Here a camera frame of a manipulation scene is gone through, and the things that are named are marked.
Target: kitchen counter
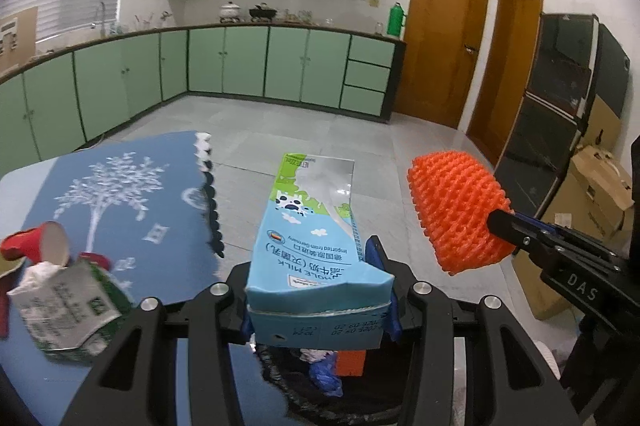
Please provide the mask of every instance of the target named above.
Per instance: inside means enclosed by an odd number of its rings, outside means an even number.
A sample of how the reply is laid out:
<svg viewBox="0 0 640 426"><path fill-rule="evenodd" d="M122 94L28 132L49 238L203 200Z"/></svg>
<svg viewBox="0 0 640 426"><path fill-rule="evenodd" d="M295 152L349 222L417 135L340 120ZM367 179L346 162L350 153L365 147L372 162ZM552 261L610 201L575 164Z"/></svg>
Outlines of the kitchen counter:
<svg viewBox="0 0 640 426"><path fill-rule="evenodd" d="M114 41L114 40L121 40L121 39L124 39L124 38L131 38L133 36L140 36L140 35L144 35L144 34L158 34L158 33L161 33L161 32L173 32L173 31L183 31L183 30L192 30L192 29L206 29L206 28L213 28L213 27L246 27L246 26L250 26L250 27L256 27L256 26L258 26L258 27L260 27L260 26L264 26L264 27L288 27L288 28L313 29L313 30L340 32L340 33L344 33L344 34L363 36L363 37L372 38L372 39L380 40L380 41L386 41L386 42L390 42L390 43L394 43L394 44L398 43L398 42L402 42L402 40L400 40L399 38L395 38L395 37L383 36L383 35L379 35L379 34L373 34L373 33L368 33L368 32L355 31L355 30L349 30L349 29L343 29L343 28L337 28L337 27L326 27L326 26L321 26L321 25L317 25L316 26L316 25L305 24L305 23L238 22L238 23L208 23L208 24L202 24L202 25L185 25L185 26L180 26L180 27L154 28L154 29L149 29L149 30L127 32L126 34L110 35L110 36L107 36L105 38L96 38L94 40L90 40L90 41L87 41L87 42L79 43L79 44L76 44L76 45L70 45L68 47L64 47L63 49L60 49L60 50L57 50L57 51L49 52L49 53L46 53L46 54L41 54L40 56L35 57L34 59L32 59L31 61L29 61L28 63L24 64L21 67L12 67L11 69L8 69L8 70L5 70L3 72L0 72L0 85L2 83L4 83L5 81L11 79L12 77L23 73L25 70L29 70L32 67L35 67L35 66L37 66L39 64L42 64L42 63L44 63L44 62L46 62L48 60L51 60L53 58L57 58L58 56L62 56L63 54L67 54L69 52L73 52L73 51L77 51L77 50L83 49L85 47L91 47L93 45L98 45L100 43L105 43L105 42Z"/></svg>

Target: tree print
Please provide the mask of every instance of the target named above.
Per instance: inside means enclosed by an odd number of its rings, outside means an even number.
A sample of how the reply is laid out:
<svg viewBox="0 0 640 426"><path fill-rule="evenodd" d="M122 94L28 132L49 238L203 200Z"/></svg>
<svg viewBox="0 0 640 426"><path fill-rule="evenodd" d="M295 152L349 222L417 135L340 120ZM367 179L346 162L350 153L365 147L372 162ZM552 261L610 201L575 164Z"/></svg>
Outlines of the tree print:
<svg viewBox="0 0 640 426"><path fill-rule="evenodd" d="M89 206L91 218L84 249L86 252L92 252L95 230L109 206L126 204L138 212L136 220L140 221L148 210L145 206L148 199L143 194L162 189L159 174L164 172L167 165L153 167L149 157L135 164L135 154L127 152L122 157L107 157L105 164L98 162L90 165L91 175L82 177L82 180L75 179L64 195L56 197L60 205L53 214L55 220L71 206Z"/></svg>

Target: door frame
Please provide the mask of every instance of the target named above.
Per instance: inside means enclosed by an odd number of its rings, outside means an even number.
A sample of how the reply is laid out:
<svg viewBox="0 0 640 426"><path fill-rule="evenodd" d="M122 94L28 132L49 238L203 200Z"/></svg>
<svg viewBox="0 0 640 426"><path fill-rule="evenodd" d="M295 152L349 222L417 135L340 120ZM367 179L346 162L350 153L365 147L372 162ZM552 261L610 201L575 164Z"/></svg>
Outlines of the door frame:
<svg viewBox="0 0 640 426"><path fill-rule="evenodd" d="M474 126L478 125L479 123L479 119L482 117L482 114L480 113L481 107L480 105L480 101L482 99L482 91L487 88L488 84L488 77L487 77L487 69L489 64L491 63L492 59L496 59L496 56L499 55L499 53L501 53L504 49L503 48L497 48L496 47L496 37L497 37L497 31L499 30L499 27L497 25L497 19L498 19L498 15L500 13L500 7L501 4L504 0L498 0L498 5L496 8L496 13L495 13L495 19L494 19L494 32L492 34L492 38L491 38L491 46L489 47L489 54L487 56L487 61L486 61L486 65L484 66L484 72L482 74L482 83L480 85L480 89L478 90L478 96L476 97L476 103L474 105L474 110L473 113L471 115L471 119L469 120L469 125L466 129L465 135L471 139L471 141L478 147L478 149L482 152L482 154L486 155L487 150L482 149L484 148L484 146L481 146L482 143L478 144L478 142L476 142L476 139L472 138L472 130L474 128ZM540 14L542 14L543 12L543 6L544 6L544 0L540 0ZM533 58L531 60L531 63L529 64L529 72L527 73L527 81L524 83L524 90L526 90L527 85L529 84L529 77L531 76L531 70L533 69L533 63L536 60L536 51L538 50L538 45L539 45L539 40L540 40L540 22L538 22L538 27L536 28L536 41L534 44L534 54L533 54ZM518 114L520 113L520 107L522 106L522 99L520 99L520 102L518 103L518 110L516 112L516 117L513 119L513 122L511 123L511 129L509 130L509 134L507 136L507 140L505 141L505 145L506 143L509 141L510 137L511 137L511 133L513 133L513 127L515 126L516 120L518 119ZM500 162L500 159L502 157L502 154L504 152L504 146L502 147L502 150L500 150L500 153L498 154L498 159L496 160L495 164L498 164L498 162Z"/></svg>

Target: pot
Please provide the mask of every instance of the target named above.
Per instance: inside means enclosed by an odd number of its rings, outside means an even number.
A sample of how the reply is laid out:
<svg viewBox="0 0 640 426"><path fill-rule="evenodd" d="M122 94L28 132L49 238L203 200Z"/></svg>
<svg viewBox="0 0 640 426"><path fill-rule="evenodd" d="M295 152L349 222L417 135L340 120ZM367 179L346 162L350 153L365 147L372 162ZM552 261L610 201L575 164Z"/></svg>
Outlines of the pot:
<svg viewBox="0 0 640 426"><path fill-rule="evenodd" d="M220 18L240 18L240 6L233 2L221 5Z"/></svg>

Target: blue box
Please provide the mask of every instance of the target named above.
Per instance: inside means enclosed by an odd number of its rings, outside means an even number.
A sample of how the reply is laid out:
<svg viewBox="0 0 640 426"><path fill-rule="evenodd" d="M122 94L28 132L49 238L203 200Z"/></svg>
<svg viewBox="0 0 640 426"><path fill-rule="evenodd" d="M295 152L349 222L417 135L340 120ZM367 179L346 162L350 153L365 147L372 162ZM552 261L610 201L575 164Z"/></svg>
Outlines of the blue box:
<svg viewBox="0 0 640 426"><path fill-rule="evenodd" d="M285 154L246 286L256 341L322 350L380 346L394 277L364 262L353 161Z"/></svg>

